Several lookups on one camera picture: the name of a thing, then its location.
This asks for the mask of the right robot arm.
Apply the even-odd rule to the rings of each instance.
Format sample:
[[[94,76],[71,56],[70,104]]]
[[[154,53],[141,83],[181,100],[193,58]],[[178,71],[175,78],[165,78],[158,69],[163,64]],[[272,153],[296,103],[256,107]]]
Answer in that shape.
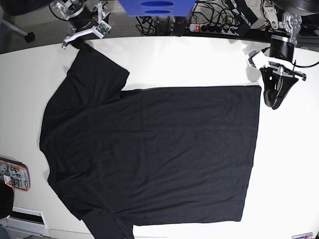
[[[96,18],[97,11],[90,10],[85,0],[54,0],[49,10],[59,20],[69,22],[75,28],[83,28]]]

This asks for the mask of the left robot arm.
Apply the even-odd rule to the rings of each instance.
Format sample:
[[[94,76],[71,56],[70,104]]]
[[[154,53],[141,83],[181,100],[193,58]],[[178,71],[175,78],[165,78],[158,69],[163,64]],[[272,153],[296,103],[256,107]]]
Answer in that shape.
[[[265,56],[265,49],[261,51],[260,65],[264,83],[265,104],[276,110],[279,108],[291,87],[299,78],[306,80],[306,74],[295,69],[305,69],[317,66],[297,65],[293,60],[294,49],[297,45],[297,35],[302,29],[302,17],[318,14],[317,0],[263,0],[261,12],[264,19],[273,30],[269,56]]]

